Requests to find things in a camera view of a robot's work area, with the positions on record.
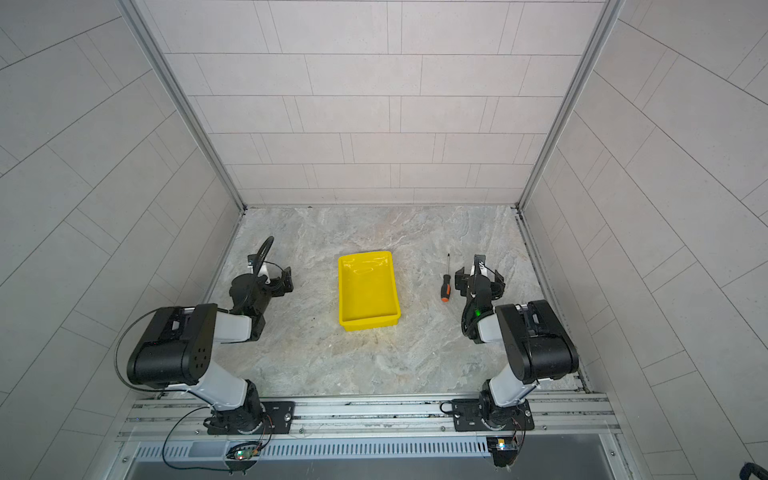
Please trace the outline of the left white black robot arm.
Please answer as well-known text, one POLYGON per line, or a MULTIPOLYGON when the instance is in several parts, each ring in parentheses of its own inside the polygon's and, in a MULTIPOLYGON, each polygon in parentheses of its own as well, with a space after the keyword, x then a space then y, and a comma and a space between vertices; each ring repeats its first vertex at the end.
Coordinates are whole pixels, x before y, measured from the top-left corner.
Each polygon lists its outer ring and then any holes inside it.
POLYGON ((209 405, 203 425, 210 435, 287 434, 293 420, 293 402, 264 403, 254 382, 212 359, 216 344, 259 340, 271 299, 293 291, 289 267, 272 275, 262 253, 250 255, 248 264, 252 271, 231 283, 231 309, 215 303, 157 309, 126 364, 131 385, 186 392, 209 405))

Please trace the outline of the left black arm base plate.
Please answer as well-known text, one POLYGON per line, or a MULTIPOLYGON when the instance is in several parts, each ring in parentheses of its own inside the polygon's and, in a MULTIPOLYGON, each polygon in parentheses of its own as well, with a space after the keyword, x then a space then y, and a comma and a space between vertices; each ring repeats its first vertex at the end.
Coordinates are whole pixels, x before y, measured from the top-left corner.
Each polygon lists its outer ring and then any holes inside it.
POLYGON ((214 412, 203 425, 209 435, 287 434, 294 407, 291 401, 245 402, 236 409, 214 412))

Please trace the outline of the orange black handled screwdriver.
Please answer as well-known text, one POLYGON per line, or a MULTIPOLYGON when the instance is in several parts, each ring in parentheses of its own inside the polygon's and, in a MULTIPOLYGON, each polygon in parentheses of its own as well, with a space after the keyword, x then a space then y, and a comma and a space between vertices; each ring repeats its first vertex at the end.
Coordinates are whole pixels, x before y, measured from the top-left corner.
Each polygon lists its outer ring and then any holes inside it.
POLYGON ((448 302, 451 296, 451 274, 450 274, 450 254, 447 254, 447 268, 442 276, 442 285, 440 289, 440 298, 443 302, 448 302))

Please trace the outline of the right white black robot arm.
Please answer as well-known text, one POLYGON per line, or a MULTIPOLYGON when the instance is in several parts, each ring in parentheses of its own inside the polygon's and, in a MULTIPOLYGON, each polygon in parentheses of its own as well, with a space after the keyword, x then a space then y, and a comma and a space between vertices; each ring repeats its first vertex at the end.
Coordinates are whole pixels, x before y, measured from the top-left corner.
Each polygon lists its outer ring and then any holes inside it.
POLYGON ((504 293, 504 277, 476 254, 469 271, 454 275, 455 287, 466 299, 461 330, 476 344, 501 342, 506 364, 486 380, 476 400, 455 399, 451 415, 458 432, 530 431, 528 395, 542 380, 558 380, 578 370, 577 349, 550 304, 495 306, 504 293))

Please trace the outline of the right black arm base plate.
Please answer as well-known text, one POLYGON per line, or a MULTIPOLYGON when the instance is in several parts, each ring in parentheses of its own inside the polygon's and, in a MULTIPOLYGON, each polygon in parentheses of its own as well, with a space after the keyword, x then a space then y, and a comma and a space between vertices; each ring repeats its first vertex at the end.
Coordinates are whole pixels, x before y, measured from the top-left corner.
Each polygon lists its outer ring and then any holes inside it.
POLYGON ((454 399, 450 414, 457 432, 512 432, 535 429, 528 401, 499 407, 492 400, 454 399))

